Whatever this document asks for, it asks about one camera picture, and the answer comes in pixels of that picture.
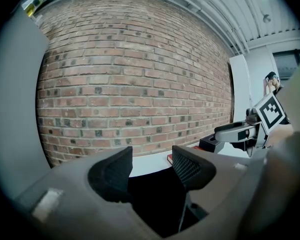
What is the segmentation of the black box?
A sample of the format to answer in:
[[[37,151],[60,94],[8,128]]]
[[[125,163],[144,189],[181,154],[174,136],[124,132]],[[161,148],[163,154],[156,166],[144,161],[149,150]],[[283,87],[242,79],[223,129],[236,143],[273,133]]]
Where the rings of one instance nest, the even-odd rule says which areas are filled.
[[[217,141],[214,134],[210,134],[199,140],[199,147],[207,152],[218,153],[223,149],[224,143]]]

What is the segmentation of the person's right forearm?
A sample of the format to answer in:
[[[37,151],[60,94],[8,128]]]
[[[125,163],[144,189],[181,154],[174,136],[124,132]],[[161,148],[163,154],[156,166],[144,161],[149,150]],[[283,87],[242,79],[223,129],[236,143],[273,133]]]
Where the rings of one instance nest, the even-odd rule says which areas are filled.
[[[273,146],[278,142],[293,135],[294,129],[291,124],[279,124],[269,135],[268,144]]]

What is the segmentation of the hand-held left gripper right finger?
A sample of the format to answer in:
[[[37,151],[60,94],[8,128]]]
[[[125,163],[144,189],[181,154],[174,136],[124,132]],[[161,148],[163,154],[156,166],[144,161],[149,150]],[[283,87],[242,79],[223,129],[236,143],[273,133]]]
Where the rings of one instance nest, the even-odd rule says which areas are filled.
[[[203,189],[217,174],[216,166],[196,151],[186,146],[172,147],[172,167],[186,190]]]

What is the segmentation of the white board panel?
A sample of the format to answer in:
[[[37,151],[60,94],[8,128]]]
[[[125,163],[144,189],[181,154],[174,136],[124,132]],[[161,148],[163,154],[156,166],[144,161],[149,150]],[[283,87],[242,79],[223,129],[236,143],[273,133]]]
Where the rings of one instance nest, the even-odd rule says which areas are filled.
[[[246,119],[246,110],[252,107],[251,83],[245,57],[240,54],[229,59],[234,91],[233,121]]]

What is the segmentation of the black cloth pouch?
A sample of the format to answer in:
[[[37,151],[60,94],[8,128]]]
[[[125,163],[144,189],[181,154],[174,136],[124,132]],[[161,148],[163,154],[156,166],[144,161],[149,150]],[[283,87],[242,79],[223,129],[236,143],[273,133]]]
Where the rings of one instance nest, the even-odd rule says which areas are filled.
[[[127,190],[134,211],[160,237],[179,232],[186,191],[173,167],[130,177]]]

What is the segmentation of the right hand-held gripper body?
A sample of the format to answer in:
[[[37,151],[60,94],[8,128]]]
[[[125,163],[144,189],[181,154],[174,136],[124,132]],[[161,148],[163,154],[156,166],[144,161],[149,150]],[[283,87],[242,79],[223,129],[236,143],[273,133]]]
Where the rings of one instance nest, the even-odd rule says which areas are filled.
[[[270,133],[285,119],[284,110],[273,94],[268,94],[256,105],[246,110],[245,120],[216,127],[214,138],[224,143],[221,155],[238,156],[254,153],[274,145],[269,145]]]

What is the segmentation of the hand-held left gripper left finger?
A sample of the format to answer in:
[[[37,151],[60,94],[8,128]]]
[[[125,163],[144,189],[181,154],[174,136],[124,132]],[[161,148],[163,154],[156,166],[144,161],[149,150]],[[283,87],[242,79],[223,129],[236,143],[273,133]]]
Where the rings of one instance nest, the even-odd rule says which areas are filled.
[[[105,152],[87,173],[90,187],[107,202],[130,203],[129,176],[133,169],[133,147]]]

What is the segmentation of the grey cabinet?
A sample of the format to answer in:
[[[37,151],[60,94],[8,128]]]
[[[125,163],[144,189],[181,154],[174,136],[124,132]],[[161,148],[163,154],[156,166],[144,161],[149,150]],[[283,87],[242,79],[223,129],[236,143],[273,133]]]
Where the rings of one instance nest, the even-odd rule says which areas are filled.
[[[15,199],[49,165],[36,120],[36,89],[48,40],[33,21],[14,16],[0,34],[0,184]]]

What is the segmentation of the yellow and clear container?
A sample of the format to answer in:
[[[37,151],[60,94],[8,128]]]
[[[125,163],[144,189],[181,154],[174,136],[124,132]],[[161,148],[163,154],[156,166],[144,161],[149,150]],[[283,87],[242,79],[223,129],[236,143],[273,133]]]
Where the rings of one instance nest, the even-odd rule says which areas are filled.
[[[27,0],[22,4],[22,8],[31,17],[42,3],[43,0]]]

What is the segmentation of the dark window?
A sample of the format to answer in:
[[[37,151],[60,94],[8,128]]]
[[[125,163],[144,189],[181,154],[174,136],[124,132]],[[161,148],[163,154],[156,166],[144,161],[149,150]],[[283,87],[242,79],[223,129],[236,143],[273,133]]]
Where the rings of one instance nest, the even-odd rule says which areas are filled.
[[[278,76],[281,81],[291,78],[300,64],[300,49],[273,53]]]

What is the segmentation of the red book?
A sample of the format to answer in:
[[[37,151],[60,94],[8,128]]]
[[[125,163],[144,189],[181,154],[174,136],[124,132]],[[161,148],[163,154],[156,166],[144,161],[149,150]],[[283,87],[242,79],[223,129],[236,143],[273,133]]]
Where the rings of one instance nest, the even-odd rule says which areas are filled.
[[[197,149],[197,150],[203,150],[202,148],[200,148],[199,146],[192,146],[192,148],[193,149]],[[173,165],[173,155],[172,154],[169,154],[168,156],[167,156],[167,161],[171,164],[171,165]]]

